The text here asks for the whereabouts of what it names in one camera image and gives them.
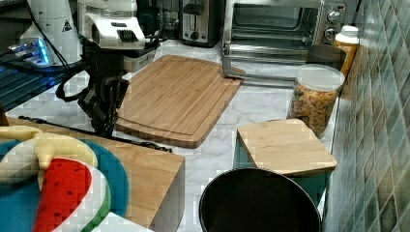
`bottle cap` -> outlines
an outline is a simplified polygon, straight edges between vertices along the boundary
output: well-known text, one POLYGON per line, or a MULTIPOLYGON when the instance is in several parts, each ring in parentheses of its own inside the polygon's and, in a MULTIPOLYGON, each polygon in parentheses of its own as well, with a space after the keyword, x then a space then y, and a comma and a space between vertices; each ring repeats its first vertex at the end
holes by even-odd
POLYGON ((337 90, 344 82, 340 71, 323 65, 302 65, 297 72, 297 81, 315 91, 337 90))
POLYGON ((359 29, 354 26, 345 25, 341 28, 341 34, 348 37, 357 37, 359 29))

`plate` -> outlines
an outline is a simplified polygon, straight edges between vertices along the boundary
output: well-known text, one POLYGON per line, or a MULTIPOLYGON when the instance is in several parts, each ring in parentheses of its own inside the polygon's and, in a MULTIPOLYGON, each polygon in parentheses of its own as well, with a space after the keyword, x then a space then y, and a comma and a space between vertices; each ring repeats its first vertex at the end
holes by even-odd
MULTIPOLYGON (((98 169, 105 176, 111 191, 111 212, 123 217, 129 202, 129 182, 123 164, 101 145, 79 139, 96 154, 98 169)), ((19 142, 0 144, 0 160, 19 142)), ((0 186, 0 225, 9 232, 31 231, 40 202, 37 176, 11 187, 0 186)))

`tile wall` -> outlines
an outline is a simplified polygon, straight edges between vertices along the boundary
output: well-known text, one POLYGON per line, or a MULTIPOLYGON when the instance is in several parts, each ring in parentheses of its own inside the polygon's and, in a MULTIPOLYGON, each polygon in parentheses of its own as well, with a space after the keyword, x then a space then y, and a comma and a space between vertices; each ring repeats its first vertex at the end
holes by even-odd
POLYGON ((363 0, 324 229, 410 231, 410 0, 363 0))

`food container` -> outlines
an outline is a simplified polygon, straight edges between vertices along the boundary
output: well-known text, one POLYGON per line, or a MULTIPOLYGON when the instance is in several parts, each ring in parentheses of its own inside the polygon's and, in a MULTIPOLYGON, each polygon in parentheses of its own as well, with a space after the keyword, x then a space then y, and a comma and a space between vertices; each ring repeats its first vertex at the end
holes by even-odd
POLYGON ((344 75, 323 65, 303 65, 297 71, 288 119, 302 120, 318 138, 323 137, 344 75))

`bamboo cutting board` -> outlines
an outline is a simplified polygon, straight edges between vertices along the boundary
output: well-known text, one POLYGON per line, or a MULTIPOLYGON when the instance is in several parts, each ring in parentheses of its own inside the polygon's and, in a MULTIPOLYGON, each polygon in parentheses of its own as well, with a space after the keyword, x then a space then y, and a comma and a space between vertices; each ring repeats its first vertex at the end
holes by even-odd
POLYGON ((243 125, 238 137, 256 167, 288 177, 332 171, 337 161, 298 119, 243 125))
POLYGON ((242 80, 219 64, 165 55, 131 79, 117 130, 187 148, 205 140, 242 80))

